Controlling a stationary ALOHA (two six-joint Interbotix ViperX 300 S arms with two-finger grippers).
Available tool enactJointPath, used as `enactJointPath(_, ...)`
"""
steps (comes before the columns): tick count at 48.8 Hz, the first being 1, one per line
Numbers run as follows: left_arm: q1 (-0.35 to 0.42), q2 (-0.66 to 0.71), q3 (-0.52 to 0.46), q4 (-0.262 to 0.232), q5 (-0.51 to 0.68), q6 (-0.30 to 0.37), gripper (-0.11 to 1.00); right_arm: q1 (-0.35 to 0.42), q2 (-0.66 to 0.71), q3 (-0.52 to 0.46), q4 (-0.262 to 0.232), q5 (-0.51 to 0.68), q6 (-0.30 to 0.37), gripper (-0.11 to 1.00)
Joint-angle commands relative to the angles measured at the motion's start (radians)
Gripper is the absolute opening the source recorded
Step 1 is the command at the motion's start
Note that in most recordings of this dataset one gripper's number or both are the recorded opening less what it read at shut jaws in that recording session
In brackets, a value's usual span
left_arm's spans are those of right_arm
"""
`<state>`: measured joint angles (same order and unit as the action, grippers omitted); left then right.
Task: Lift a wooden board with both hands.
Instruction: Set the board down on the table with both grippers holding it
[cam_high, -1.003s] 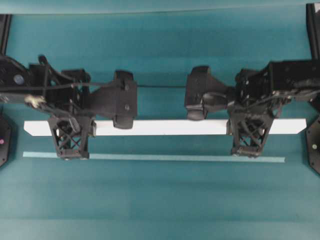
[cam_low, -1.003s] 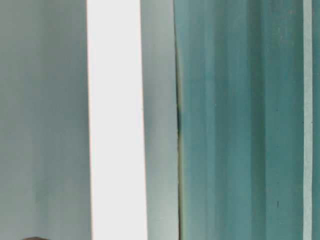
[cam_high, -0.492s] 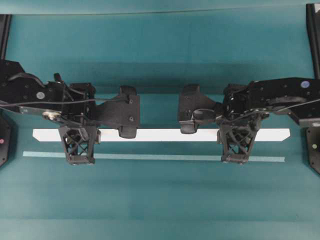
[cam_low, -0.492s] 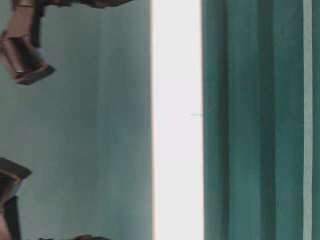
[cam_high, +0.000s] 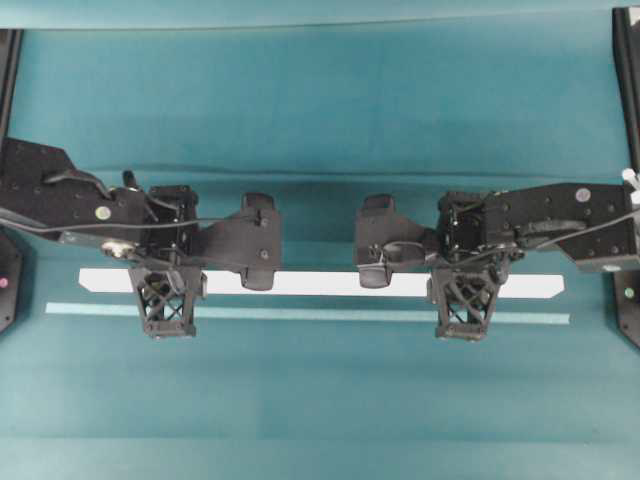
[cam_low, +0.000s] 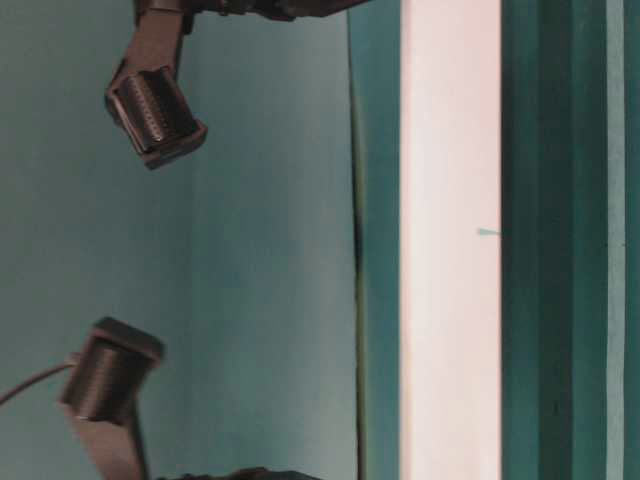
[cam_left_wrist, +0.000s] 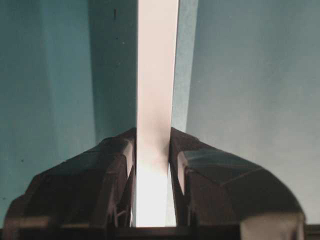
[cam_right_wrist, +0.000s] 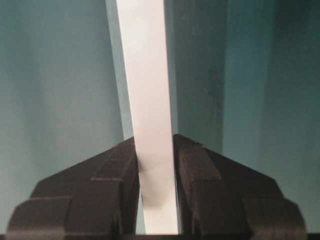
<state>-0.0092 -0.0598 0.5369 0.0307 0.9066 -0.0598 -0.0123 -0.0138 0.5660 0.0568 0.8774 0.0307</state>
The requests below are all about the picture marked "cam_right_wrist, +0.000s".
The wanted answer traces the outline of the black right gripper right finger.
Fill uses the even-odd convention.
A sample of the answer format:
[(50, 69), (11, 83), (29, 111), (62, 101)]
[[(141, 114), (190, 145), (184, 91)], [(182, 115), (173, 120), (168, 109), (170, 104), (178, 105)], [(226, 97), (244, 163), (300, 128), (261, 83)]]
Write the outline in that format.
[(304, 240), (298, 205), (267, 175), (173, 136), (182, 232), (201, 239)]

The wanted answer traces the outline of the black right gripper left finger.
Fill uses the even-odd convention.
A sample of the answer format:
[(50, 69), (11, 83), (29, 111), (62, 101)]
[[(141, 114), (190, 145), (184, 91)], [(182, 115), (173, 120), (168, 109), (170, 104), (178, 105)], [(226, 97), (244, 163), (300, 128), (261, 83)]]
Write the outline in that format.
[(133, 138), (39, 181), (8, 223), (8, 240), (102, 240), (136, 232)]

